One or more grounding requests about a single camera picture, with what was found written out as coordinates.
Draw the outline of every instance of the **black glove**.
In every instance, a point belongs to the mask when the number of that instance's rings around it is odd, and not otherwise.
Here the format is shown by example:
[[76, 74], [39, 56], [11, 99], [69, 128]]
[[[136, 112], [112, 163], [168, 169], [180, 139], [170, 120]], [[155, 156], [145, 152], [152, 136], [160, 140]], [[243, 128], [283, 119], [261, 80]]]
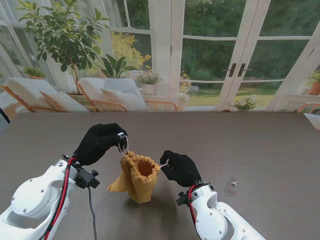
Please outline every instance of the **black glove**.
[[121, 149], [125, 148], [127, 139], [126, 137], [120, 139], [119, 133], [128, 136], [127, 132], [116, 123], [92, 126], [75, 150], [73, 157], [80, 165], [91, 165], [97, 162], [112, 146], [120, 144]]
[[168, 159], [169, 166], [164, 166], [161, 170], [169, 180], [176, 181], [185, 188], [191, 187], [197, 180], [201, 181], [197, 167], [190, 157], [166, 150], [160, 159], [160, 164], [166, 164]]

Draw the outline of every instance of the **wooden chair frame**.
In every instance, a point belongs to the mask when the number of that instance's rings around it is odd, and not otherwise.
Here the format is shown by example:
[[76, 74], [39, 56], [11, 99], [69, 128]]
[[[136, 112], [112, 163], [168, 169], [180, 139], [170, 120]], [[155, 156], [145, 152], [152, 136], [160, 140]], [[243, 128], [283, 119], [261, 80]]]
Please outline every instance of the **wooden chair frame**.
[[[55, 113], [70, 113], [69, 111], [66, 111], [64, 109], [59, 109], [55, 107], [47, 107], [47, 106], [36, 106], [36, 105], [28, 105], [25, 101], [23, 101], [17, 94], [15, 94], [8, 86], [2, 84], [1, 87], [15, 100], [18, 101], [22, 106], [24, 106], [26, 109], [28, 109], [31, 113], [36, 113], [35, 109], [41, 109], [41, 110], [50, 110]], [[84, 106], [86, 109], [90, 110], [93, 109], [94, 112], [99, 113], [100, 110], [111, 110], [110, 112], [126, 112], [120, 107], [117, 106]]]
[[314, 105], [314, 107], [311, 109], [311, 111], [309, 112], [309, 114], [311, 114], [317, 107], [320, 107], [320, 103], [319, 102], [308, 102], [308, 103], [306, 103], [306, 104], [304, 104], [302, 107], [300, 107], [299, 109], [298, 109], [298, 113], [301, 113], [301, 111], [305, 108], [305, 107], [307, 107], [307, 106], [309, 106], [309, 105]]
[[[83, 95], [85, 96], [85, 98], [89, 101], [89, 103], [93, 106], [95, 106], [94, 103], [96, 104], [105, 104], [105, 105], [114, 105], [117, 106], [121, 109], [123, 109], [125, 112], [128, 112], [127, 108], [121, 104], [121, 103], [117, 103], [117, 102], [107, 102], [107, 101], [97, 101], [97, 100], [91, 100], [89, 98], [89, 96], [86, 94], [86, 92], [84, 91], [84, 88], [81, 86], [80, 82], [77, 83], [79, 89], [81, 90], [81, 92], [83, 93]], [[170, 101], [151, 101], [151, 100], [145, 100], [145, 103], [153, 103], [155, 104], [155, 111], [158, 111], [158, 104], [169, 104], [169, 105], [173, 105], [174, 107], [174, 111], [177, 112], [178, 111], [178, 106], [176, 104], [174, 104], [173, 102]]]

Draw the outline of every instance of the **french door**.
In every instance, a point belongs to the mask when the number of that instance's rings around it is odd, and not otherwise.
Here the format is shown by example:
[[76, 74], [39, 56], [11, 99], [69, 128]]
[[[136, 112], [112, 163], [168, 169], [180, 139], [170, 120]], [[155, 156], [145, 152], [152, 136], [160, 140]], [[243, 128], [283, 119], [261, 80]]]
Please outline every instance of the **french door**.
[[244, 97], [272, 110], [282, 82], [320, 40], [319, 11], [317, 0], [173, 2], [171, 79], [191, 83], [189, 110], [230, 109]]

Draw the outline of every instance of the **red cable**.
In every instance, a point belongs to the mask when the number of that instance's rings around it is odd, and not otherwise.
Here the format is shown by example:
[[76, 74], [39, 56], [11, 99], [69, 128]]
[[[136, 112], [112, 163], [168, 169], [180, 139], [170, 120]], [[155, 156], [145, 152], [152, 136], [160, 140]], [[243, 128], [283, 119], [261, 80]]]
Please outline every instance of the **red cable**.
[[[68, 165], [71, 165], [71, 163], [72, 163], [74, 160], [76, 160], [76, 158], [75, 158], [75, 157], [72, 157], [72, 158], [69, 160]], [[66, 199], [66, 195], [67, 195], [67, 191], [68, 191], [68, 185], [69, 185], [69, 174], [70, 174], [70, 168], [68, 168], [68, 169], [66, 170], [66, 172], [65, 172], [65, 184], [64, 184], [64, 188], [63, 188], [63, 190], [62, 190], [61, 202], [59, 203], [58, 211], [57, 211], [56, 216], [55, 216], [55, 218], [54, 218], [54, 220], [53, 220], [53, 222], [52, 222], [52, 225], [51, 225], [52, 227], [55, 225], [55, 223], [56, 223], [56, 221], [57, 221], [57, 219], [58, 219], [58, 217], [59, 217], [59, 215], [60, 215], [61, 209], [62, 209], [62, 207], [63, 207], [63, 205], [64, 205], [64, 203], [65, 203], [65, 199]], [[46, 233], [44, 240], [47, 240], [47, 239], [48, 239], [49, 234], [50, 234], [50, 231], [48, 231], [48, 232]]]
[[195, 212], [194, 212], [194, 208], [192, 207], [191, 204], [191, 192], [192, 190], [196, 187], [196, 185], [192, 185], [189, 189], [189, 193], [188, 193], [188, 200], [189, 200], [189, 208], [190, 208], [190, 212], [191, 212], [191, 216], [192, 216], [192, 221], [194, 223], [194, 225], [196, 225], [196, 216], [195, 216]]

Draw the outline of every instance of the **door handle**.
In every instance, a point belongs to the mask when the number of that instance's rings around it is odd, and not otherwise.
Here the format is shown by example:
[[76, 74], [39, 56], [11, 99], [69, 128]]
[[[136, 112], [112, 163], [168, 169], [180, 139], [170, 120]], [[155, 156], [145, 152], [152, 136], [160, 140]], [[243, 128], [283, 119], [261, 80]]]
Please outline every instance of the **door handle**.
[[241, 77], [243, 71], [252, 71], [252, 69], [245, 69], [245, 66], [246, 66], [245, 63], [241, 64], [241, 67], [240, 67], [240, 70], [239, 70], [239, 73], [238, 73], [238, 77]]
[[234, 75], [235, 69], [236, 69], [237, 64], [233, 63], [231, 66], [231, 69], [222, 69], [222, 71], [230, 71], [229, 72], [229, 77], [232, 77]]

